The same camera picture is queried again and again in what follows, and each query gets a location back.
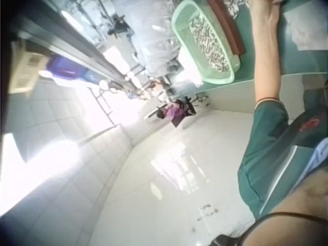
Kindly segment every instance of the pink shirt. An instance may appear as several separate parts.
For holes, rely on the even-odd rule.
[[[183,109],[178,109],[175,106],[171,105],[169,106],[166,117],[174,118],[183,115],[185,112]]]

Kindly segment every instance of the green uniform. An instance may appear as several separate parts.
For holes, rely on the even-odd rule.
[[[238,183],[241,197],[256,219],[287,197],[309,174],[309,167],[326,163],[322,152],[328,149],[327,107],[308,108],[290,126],[288,120],[284,105],[275,100],[260,102],[254,112]]]

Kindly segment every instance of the basket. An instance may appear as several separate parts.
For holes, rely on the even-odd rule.
[[[189,29],[189,23],[198,15],[201,15],[206,20],[212,32],[215,34],[228,61],[229,71],[219,72],[212,68],[196,43]],[[240,68],[239,57],[232,53],[220,22],[206,2],[196,3],[192,0],[182,1],[175,9],[172,16],[172,28],[182,46],[186,48],[193,58],[204,81],[218,85],[229,84],[234,81],[235,72]]]

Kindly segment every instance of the workbench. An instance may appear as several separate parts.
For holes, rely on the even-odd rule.
[[[279,52],[282,75],[287,74],[309,74],[325,73],[327,68],[327,56],[325,51],[298,51],[296,44],[292,41],[292,36],[283,13],[298,7],[309,0],[289,0],[282,6],[282,17],[279,27]],[[187,80],[177,85],[174,99],[189,96],[200,92],[205,92],[218,87],[229,86],[236,83],[244,83],[254,79],[254,42],[252,36],[252,24],[249,9],[246,5],[239,7],[239,14],[235,19],[241,39],[245,46],[246,53],[241,55],[241,67],[235,74],[235,80],[226,85],[215,85],[204,82],[200,87],[196,87],[191,81]]]

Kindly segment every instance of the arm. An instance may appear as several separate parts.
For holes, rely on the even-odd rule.
[[[250,1],[253,38],[255,45],[255,97],[279,99],[281,72],[278,51],[277,26],[280,2],[273,0]]]

